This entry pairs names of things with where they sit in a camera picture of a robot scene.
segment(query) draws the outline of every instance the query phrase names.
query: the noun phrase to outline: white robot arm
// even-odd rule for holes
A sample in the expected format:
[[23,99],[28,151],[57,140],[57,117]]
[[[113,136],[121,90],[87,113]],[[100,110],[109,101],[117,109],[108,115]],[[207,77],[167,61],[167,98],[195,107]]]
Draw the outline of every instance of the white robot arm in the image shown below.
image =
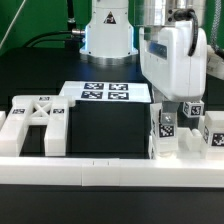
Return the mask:
[[140,29],[142,73],[164,95],[163,124],[175,122],[180,102],[200,101],[205,91],[207,39],[189,16],[198,13],[201,24],[204,6],[205,1],[145,0],[139,13],[151,28],[149,39]]

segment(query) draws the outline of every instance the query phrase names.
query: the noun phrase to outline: black tabletop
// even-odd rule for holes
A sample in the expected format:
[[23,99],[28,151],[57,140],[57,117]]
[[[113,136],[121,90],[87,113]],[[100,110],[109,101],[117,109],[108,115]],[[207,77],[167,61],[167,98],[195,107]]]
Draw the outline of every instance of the black tabletop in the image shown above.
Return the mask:
[[[63,49],[13,49],[0,57],[0,74],[7,112],[12,97],[58,95],[65,81],[146,82],[139,64],[87,64]],[[222,109],[223,89],[209,78],[206,109]],[[69,119],[68,157],[148,159],[148,104],[77,102]],[[21,156],[44,156],[44,133],[30,127]],[[0,185],[2,224],[220,224],[223,207],[223,189]]]

